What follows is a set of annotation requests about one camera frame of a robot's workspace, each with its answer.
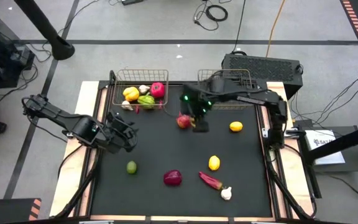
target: concrete floor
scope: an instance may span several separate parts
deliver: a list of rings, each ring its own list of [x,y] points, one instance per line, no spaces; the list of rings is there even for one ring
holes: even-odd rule
[[[60,30],[73,6],[78,11],[90,0],[36,1]],[[219,68],[232,44],[208,44],[207,40],[234,40],[241,15],[242,1],[223,5],[229,12],[219,29],[208,32],[192,21],[196,0],[148,0],[131,6],[110,6],[99,0],[84,9],[74,19],[68,40],[178,40],[172,44],[148,42],[99,45],[75,45],[76,54],[68,60],[36,63],[39,77],[26,90],[17,91],[0,103],[0,120],[8,124],[0,135],[0,198],[5,196],[12,171],[22,149],[29,122],[22,115],[20,99],[40,93],[48,74],[53,74],[48,97],[62,109],[74,112],[80,85],[85,80],[106,80],[110,70],[124,68],[167,69],[171,80],[196,80],[199,69]],[[247,0],[240,40],[267,40],[279,0]],[[0,0],[0,18],[21,38],[42,40],[38,30],[16,6],[13,0]],[[215,24],[207,19],[205,26]],[[273,45],[270,57],[299,60],[305,67],[304,86],[299,91],[301,112],[316,111],[358,77],[358,45],[322,45],[326,40],[357,40],[339,0],[289,0],[283,8],[274,33],[274,40],[315,40],[312,45]],[[198,44],[183,44],[197,40]],[[266,45],[238,45],[249,55],[264,56]],[[357,90],[358,85],[349,92]],[[345,102],[351,94],[345,95]],[[49,121],[39,125],[55,134],[60,128]],[[333,113],[325,126],[358,125],[358,95],[345,107]],[[40,197],[41,218],[47,218],[57,183],[57,169],[62,161],[65,144],[37,129],[25,157],[13,198]],[[358,173],[341,174],[358,189]],[[358,195],[343,183],[326,176],[318,177],[322,199],[318,199],[317,218],[332,222],[358,223]]]

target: red object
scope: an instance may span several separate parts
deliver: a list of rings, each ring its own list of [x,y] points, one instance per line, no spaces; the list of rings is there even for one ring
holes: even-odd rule
[[[190,117],[188,115],[182,115],[179,113],[179,116],[177,117],[177,124],[180,128],[188,128],[191,126]]]
[[[164,184],[178,186],[181,183],[181,173],[179,170],[170,170],[164,174]]]
[[[206,175],[203,172],[198,172],[199,177],[210,187],[216,189],[216,190],[222,190],[223,189],[223,183],[220,182],[218,179],[215,179],[211,176]]]
[[[155,98],[163,97],[165,95],[165,86],[164,86],[164,84],[162,84],[160,82],[153,83],[152,87],[150,88],[150,93]]]

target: lemon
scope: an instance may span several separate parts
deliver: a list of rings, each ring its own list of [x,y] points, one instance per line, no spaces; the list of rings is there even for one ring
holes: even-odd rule
[[[234,132],[241,131],[242,130],[242,123],[239,122],[239,121],[232,122],[230,124],[230,130],[232,130]]]
[[[134,161],[129,161],[127,164],[127,172],[128,174],[136,173],[136,163]]]
[[[221,165],[221,160],[217,156],[211,156],[211,158],[209,158],[208,167],[212,171],[219,169],[220,165]]]

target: yellow lemon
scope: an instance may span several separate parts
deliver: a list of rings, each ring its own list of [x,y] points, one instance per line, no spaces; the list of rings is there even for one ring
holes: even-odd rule
[[[230,130],[232,130],[234,132],[241,131],[242,130],[242,123],[239,122],[239,121],[232,122],[230,124]]]
[[[217,156],[211,156],[211,158],[209,158],[208,167],[212,171],[219,169],[220,165],[221,165],[221,160]]]

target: green lime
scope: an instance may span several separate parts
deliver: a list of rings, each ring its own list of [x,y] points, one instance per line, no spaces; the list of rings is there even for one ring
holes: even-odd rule
[[[127,172],[128,174],[136,173],[136,163],[134,161],[129,161],[127,164]]]

